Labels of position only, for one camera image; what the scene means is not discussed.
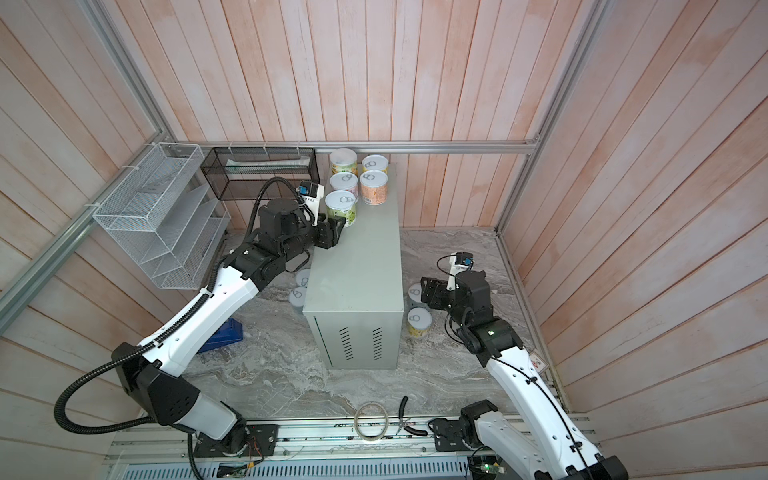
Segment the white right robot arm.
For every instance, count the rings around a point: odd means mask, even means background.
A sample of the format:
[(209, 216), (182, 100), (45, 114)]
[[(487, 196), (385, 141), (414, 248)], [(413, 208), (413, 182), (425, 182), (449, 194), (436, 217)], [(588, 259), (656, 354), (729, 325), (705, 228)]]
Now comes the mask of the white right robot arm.
[(422, 301), (458, 324), (467, 350), (501, 385), (530, 429), (531, 438), (508, 425), (489, 401), (461, 410), (465, 441), (487, 447), (522, 479), (627, 479), (615, 456), (606, 457), (565, 413), (536, 371), (513, 327), (493, 313), (483, 271), (452, 274), (447, 281), (421, 279)]

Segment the tall yellow peach can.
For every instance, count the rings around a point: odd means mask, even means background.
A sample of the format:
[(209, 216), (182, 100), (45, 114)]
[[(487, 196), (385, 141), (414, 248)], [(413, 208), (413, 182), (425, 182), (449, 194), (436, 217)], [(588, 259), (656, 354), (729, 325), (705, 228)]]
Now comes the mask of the tall yellow peach can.
[(339, 173), (351, 173), (357, 174), (358, 167), (358, 155), (349, 148), (339, 148), (333, 150), (329, 154), (329, 161), (331, 166), (331, 175)]

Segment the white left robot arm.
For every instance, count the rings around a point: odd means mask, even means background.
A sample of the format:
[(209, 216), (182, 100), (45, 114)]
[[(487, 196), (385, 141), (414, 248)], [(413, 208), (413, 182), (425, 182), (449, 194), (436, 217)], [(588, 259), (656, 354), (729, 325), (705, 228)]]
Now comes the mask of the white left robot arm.
[[(193, 357), (245, 303), (286, 272), (294, 258), (310, 248), (331, 249), (346, 221), (314, 213), (303, 201), (276, 199), (258, 211), (259, 226), (223, 258), (207, 285), (172, 320), (133, 346), (122, 343), (110, 362), (70, 384), (57, 399), (53, 417), (59, 427), (78, 435), (112, 433), (147, 423), (171, 426), (213, 442), (226, 456), (239, 456), (249, 445), (244, 417), (203, 394), (183, 377)], [(121, 423), (86, 426), (71, 420), (66, 407), (90, 381), (115, 370), (124, 391), (146, 416)]]

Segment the yellow label can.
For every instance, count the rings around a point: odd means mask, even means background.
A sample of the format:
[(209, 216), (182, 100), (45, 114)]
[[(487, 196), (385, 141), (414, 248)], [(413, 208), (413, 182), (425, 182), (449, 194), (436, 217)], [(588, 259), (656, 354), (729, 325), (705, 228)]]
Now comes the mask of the yellow label can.
[(380, 154), (367, 155), (362, 160), (362, 171), (381, 171), (383, 173), (388, 172), (389, 160)]

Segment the pink label can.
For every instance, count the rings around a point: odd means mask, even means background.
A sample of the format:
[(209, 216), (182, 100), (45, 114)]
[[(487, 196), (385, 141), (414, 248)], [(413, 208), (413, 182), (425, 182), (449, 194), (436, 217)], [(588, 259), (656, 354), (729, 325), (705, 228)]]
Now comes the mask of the pink label can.
[(382, 205), (388, 196), (388, 175), (380, 170), (368, 170), (359, 177), (363, 201), (372, 206)]

